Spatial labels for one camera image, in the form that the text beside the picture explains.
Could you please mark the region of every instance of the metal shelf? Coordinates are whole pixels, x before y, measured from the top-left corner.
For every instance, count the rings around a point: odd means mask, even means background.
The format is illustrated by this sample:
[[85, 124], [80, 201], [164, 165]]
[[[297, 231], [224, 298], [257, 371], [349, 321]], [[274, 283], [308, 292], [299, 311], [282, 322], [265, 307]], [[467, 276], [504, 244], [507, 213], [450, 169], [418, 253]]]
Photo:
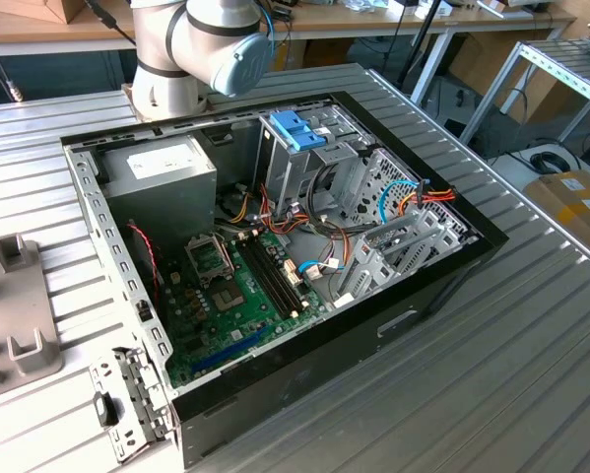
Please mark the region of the metal shelf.
[[[520, 77], [515, 86], [516, 89], [524, 89], [529, 80], [528, 78], [535, 72], [536, 68], [540, 68], [590, 101], [590, 50], [587, 41], [546, 40], [518, 42], [461, 134], [459, 138], [461, 143], [467, 144], [477, 132], [500, 88], [505, 84], [520, 58], [526, 59], [531, 65]], [[506, 113], [517, 97], [518, 93], [512, 92], [501, 111]], [[559, 139], [565, 139], [589, 110], [590, 104], [566, 127]]]
[[[268, 74], [216, 109], [344, 90], [510, 240], [432, 319], [194, 471], [590, 471], [590, 254], [357, 65]], [[0, 396], [0, 471], [117, 471], [88, 364], [130, 346], [57, 137], [135, 119], [119, 94], [0, 105], [0, 234], [41, 248], [65, 366]], [[180, 471], [175, 446], [124, 468]]]

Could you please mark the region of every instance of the latch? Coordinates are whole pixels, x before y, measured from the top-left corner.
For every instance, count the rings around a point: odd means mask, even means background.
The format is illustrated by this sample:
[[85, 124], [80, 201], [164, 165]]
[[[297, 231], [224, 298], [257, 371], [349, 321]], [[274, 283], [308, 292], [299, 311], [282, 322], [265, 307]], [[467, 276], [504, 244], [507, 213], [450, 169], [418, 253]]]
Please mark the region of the latch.
[[89, 367], [98, 420], [123, 463], [172, 430], [159, 376], [142, 348], [114, 349]]

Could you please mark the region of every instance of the yellow wire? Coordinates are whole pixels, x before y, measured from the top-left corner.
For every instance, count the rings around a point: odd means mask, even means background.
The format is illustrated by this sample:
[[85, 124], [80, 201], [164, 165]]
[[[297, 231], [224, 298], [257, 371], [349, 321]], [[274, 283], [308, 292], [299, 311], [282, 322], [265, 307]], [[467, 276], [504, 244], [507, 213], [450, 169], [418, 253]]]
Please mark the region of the yellow wire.
[[244, 216], [246, 215], [246, 204], [248, 203], [249, 196], [250, 194], [248, 192], [244, 194], [244, 201], [242, 202], [242, 208], [240, 209], [239, 214], [237, 214], [235, 218], [229, 220], [232, 224], [237, 224], [241, 222]]
[[411, 197], [413, 197], [414, 195], [416, 195], [416, 193], [411, 192], [409, 195], [407, 195], [406, 197], [404, 197], [402, 199], [402, 202], [400, 202], [400, 206], [399, 206], [400, 216], [404, 215], [404, 204], [406, 204], [409, 201], [409, 199]]

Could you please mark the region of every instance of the metal shelving rack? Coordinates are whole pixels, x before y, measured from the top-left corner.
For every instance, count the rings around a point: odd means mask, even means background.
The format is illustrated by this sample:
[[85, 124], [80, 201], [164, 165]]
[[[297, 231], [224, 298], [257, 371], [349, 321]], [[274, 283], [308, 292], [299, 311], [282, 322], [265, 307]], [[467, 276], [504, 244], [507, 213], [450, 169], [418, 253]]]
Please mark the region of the metal shelving rack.
[[[585, 40], [547, 40], [518, 42], [506, 62], [492, 82], [492, 86], [478, 106], [472, 119], [461, 134], [461, 143], [467, 144], [477, 132], [479, 126], [486, 118], [490, 106], [496, 98], [500, 88], [506, 83], [511, 71], [521, 59], [526, 59], [531, 64], [529, 69], [520, 77], [515, 89], [523, 90], [531, 75], [538, 69], [542, 69], [553, 77], [569, 86], [589, 102], [581, 109], [572, 121], [559, 135], [563, 141], [579, 124], [583, 117], [590, 111], [590, 49]], [[507, 113], [518, 93], [513, 91], [504, 103], [501, 111]]]

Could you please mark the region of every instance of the wooden table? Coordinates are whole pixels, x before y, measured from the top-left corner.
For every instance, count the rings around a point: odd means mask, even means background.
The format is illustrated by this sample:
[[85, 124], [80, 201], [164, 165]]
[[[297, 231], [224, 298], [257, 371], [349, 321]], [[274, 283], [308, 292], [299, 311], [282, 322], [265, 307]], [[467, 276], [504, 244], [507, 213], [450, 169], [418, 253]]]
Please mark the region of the wooden table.
[[[134, 35], [132, 14], [124, 0], [102, 0], [100, 4], [111, 13], [118, 25], [129, 35]], [[549, 39], [558, 38], [574, 17], [556, 9], [548, 14], [538, 14], [535, 19], [501, 20], [478, 7], [454, 9], [449, 17], [435, 19], [429, 32], [438, 34], [424, 72], [411, 95], [414, 102], [421, 102], [430, 80], [439, 65], [450, 39], [457, 33], [498, 32], [514, 30], [550, 30]], [[363, 37], [392, 35], [398, 16], [386, 9], [374, 13], [359, 14], [342, 5], [299, 5], [294, 8], [292, 36], [296, 39], [330, 37]], [[415, 34], [422, 20], [414, 16], [403, 19], [399, 34]], [[276, 22], [276, 39], [288, 33], [287, 26]], [[0, 54], [43, 54], [56, 52], [99, 51], [132, 48], [133, 45], [107, 29], [98, 18], [85, 8], [69, 25], [59, 25], [41, 20], [0, 13]]]

